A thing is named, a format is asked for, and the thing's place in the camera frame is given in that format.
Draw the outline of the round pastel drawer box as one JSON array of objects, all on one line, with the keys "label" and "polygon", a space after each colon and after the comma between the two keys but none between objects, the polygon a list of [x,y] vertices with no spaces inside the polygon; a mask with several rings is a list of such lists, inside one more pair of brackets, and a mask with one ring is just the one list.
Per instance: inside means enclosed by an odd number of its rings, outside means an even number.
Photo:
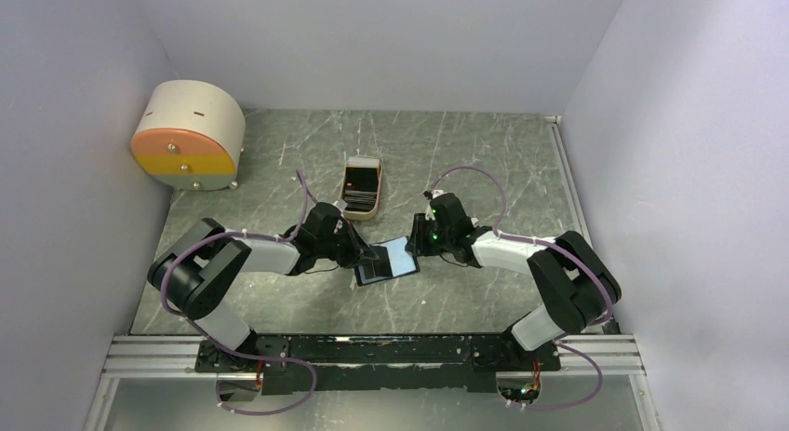
[{"label": "round pastel drawer box", "polygon": [[236,189],[246,121],[225,90],[196,80],[158,85],[130,141],[140,167],[187,191]]}]

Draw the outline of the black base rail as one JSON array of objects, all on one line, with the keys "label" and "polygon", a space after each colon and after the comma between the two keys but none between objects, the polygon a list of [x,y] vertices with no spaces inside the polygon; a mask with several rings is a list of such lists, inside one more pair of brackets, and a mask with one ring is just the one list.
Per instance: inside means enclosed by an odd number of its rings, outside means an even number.
[{"label": "black base rail", "polygon": [[561,368],[555,344],[526,351],[505,333],[261,334],[257,350],[252,359],[241,358],[203,341],[194,370],[217,375],[231,389],[273,396],[443,388],[495,393],[504,373],[529,376]]}]

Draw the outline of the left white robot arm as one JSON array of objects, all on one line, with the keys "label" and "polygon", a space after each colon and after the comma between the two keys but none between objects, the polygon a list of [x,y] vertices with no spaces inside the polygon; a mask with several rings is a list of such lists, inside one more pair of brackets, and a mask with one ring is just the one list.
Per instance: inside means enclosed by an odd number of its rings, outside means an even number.
[{"label": "left white robot arm", "polygon": [[319,202],[281,236],[204,218],[154,260],[146,279],[170,314],[188,319],[221,349],[225,364],[243,371],[256,362],[258,335],[224,300],[240,273],[299,276],[320,260],[355,268],[384,259],[384,249],[366,243],[339,208]]}]

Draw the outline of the black leather card holder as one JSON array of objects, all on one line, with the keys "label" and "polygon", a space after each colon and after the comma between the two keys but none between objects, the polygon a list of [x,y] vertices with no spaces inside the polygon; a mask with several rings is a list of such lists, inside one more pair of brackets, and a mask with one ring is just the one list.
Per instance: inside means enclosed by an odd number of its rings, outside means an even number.
[{"label": "black leather card holder", "polygon": [[354,267],[354,280],[355,284],[359,287],[384,282],[401,276],[410,276],[420,272],[420,267],[417,258],[406,251],[406,244],[408,239],[405,236],[400,236],[384,242],[371,244],[370,246],[382,246],[388,249],[390,262],[392,264],[393,276],[382,280],[365,280],[364,274],[360,272],[362,264]]}]

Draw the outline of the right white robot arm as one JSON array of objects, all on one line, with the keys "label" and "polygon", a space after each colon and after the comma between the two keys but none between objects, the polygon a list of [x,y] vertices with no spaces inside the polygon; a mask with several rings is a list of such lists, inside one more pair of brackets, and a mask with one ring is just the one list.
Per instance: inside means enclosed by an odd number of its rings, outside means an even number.
[{"label": "right white robot arm", "polygon": [[525,369],[538,347],[583,331],[621,299],[618,281],[580,233],[556,238],[496,233],[469,217],[454,194],[435,190],[425,196],[428,207],[415,215],[406,246],[413,255],[451,255],[460,265],[532,276],[541,303],[505,332],[510,339],[501,354],[510,368]]}]

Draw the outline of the black credit card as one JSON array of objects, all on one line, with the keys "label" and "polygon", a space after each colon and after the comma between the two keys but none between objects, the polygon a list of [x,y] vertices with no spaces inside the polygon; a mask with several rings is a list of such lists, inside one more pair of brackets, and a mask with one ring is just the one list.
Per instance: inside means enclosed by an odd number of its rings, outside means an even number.
[{"label": "black credit card", "polygon": [[371,254],[360,267],[365,280],[382,280],[393,276],[388,249],[382,246],[371,246]]}]

